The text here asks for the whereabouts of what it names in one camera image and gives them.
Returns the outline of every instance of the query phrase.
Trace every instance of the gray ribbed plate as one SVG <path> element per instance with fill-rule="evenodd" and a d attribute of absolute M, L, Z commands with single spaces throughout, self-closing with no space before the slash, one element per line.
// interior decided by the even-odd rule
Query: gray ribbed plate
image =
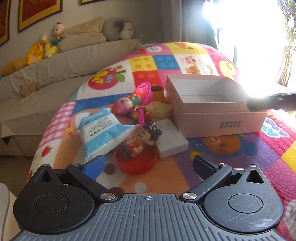
<path fill-rule="evenodd" d="M 277 241 L 274 230 L 240 235 L 213 225 L 196 204 L 177 200 L 174 194 L 124 194 L 115 203 L 103 204 L 84 226 L 59 235 L 22 231 L 15 241 Z"/>

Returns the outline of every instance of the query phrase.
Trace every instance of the pink gingham pattern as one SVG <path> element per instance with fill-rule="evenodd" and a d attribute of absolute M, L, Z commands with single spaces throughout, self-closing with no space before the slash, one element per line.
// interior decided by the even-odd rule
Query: pink gingham pattern
<path fill-rule="evenodd" d="M 55 114 L 50 125 L 47 127 L 38 148 L 50 141 L 58 140 L 63 137 L 63 133 L 70 120 L 70 115 L 74 109 L 75 103 L 76 101 L 70 101 L 61 106 L 60 110 Z"/>

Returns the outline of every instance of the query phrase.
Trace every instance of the white bear plush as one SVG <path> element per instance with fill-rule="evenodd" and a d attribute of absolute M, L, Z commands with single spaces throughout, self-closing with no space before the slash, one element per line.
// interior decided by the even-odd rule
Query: white bear plush
<path fill-rule="evenodd" d="M 132 23 L 124 23 L 123 29 L 119 34 L 119 38 L 122 40 L 131 39 L 135 33 L 135 28 Z"/>

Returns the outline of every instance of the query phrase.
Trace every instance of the floor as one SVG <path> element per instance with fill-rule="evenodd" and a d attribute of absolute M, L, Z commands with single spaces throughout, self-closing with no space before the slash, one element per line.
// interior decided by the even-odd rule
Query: floor
<path fill-rule="evenodd" d="M 13 156 L 0 156 L 0 183 L 18 196 L 27 183 L 33 158 L 19 160 Z"/>

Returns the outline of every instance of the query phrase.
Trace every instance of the open cardboard box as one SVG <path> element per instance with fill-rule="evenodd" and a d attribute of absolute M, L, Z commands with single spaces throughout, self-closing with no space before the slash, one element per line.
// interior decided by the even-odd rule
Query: open cardboard box
<path fill-rule="evenodd" d="M 266 111 L 249 111 L 249 95 L 228 77 L 169 74 L 166 86 L 172 121 L 186 138 L 261 130 Z"/>

